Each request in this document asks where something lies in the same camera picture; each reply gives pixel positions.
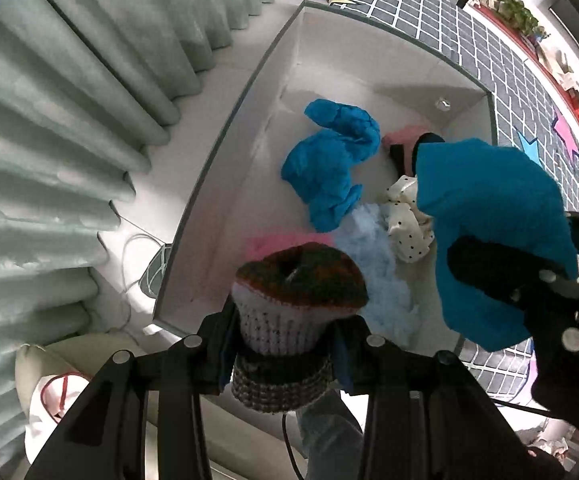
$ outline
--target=white floor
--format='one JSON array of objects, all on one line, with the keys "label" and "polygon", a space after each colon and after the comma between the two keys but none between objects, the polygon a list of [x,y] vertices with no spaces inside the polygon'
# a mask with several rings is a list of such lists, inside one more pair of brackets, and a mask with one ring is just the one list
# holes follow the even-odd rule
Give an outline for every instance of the white floor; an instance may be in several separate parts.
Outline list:
[{"label": "white floor", "polygon": [[[172,140],[166,146],[147,147],[152,170],[130,174],[136,199],[132,203],[114,202],[121,225],[117,231],[100,233],[109,260],[93,273],[100,293],[87,306],[93,312],[95,330],[121,326],[131,309],[128,330],[145,350],[158,351],[176,341],[165,331],[150,336],[143,333],[151,324],[154,300],[131,284],[143,274],[159,246],[173,241],[196,179],[226,118],[271,41],[302,1],[276,0],[265,5],[260,16],[250,18],[247,29],[232,32],[232,46],[214,51],[216,66],[200,74],[201,94],[175,101],[182,119],[168,128]],[[121,295],[126,288],[125,302],[125,295]]]}]

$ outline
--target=white bag with red trim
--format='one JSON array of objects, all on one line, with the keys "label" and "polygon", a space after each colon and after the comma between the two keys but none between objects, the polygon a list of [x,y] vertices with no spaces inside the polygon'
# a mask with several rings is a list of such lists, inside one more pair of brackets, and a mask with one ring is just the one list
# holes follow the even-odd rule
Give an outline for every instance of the white bag with red trim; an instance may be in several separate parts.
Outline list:
[{"label": "white bag with red trim", "polygon": [[78,373],[48,375],[38,381],[25,427],[25,452],[30,464],[87,384],[89,380]]}]

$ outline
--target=storage box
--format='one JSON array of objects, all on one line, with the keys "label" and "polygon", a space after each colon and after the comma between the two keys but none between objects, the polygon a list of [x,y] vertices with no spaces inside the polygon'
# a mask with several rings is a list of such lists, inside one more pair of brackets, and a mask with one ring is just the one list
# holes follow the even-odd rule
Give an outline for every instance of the storage box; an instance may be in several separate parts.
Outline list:
[{"label": "storage box", "polygon": [[[156,303],[158,324],[185,335],[221,310],[247,238],[313,231],[280,168],[320,130],[303,115],[319,97],[364,108],[383,135],[424,123],[448,142],[496,139],[492,95],[460,67],[396,29],[304,2],[253,73],[196,183]],[[382,148],[352,176],[370,203],[398,178]],[[453,349],[458,339],[442,321],[434,260],[435,247],[422,261],[399,265],[423,314],[413,350],[424,354]]]}]

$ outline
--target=black cable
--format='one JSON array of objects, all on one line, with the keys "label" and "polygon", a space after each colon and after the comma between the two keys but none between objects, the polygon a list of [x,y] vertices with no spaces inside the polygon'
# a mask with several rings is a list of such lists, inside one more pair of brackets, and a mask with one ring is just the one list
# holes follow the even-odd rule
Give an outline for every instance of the black cable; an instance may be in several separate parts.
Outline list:
[{"label": "black cable", "polygon": [[305,480],[298,470],[298,465],[296,464],[296,459],[294,458],[294,452],[291,450],[291,444],[289,443],[289,437],[287,436],[287,413],[283,413],[283,438],[285,439],[285,447],[287,447],[287,454],[289,455],[289,460],[291,461],[291,466],[294,468],[294,473],[298,477],[298,480]]},{"label": "black cable", "polygon": [[521,410],[521,412],[530,412],[535,413],[536,415],[543,415],[549,418],[557,418],[554,416],[552,412],[548,412],[547,410],[539,410],[538,408],[529,408],[527,406],[520,406],[519,404],[513,404],[512,402],[506,402],[505,400],[496,400],[493,399],[495,404],[499,404],[501,406],[507,406],[508,408],[514,408],[515,410]]}]

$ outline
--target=star sticker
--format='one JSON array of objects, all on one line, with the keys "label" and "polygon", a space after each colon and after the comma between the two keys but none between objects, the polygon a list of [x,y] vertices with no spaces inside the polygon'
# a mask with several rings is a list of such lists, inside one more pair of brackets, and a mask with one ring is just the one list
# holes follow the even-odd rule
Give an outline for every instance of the star sticker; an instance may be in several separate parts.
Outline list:
[{"label": "star sticker", "polygon": [[543,163],[540,161],[540,157],[538,156],[538,137],[531,142],[527,142],[527,139],[523,134],[521,134],[518,130],[516,130],[516,133],[521,139],[523,153],[525,153],[525,155],[527,155],[531,160],[533,160],[542,168]]},{"label": "star sticker", "polygon": [[554,111],[556,112],[556,117],[552,122],[552,129],[556,132],[561,140],[565,143],[565,150],[567,151],[567,155],[569,155],[570,161],[573,162],[573,154],[579,156],[579,149],[576,145],[576,140],[573,138],[572,129],[567,124],[567,121],[560,113],[558,108],[554,107]]}]

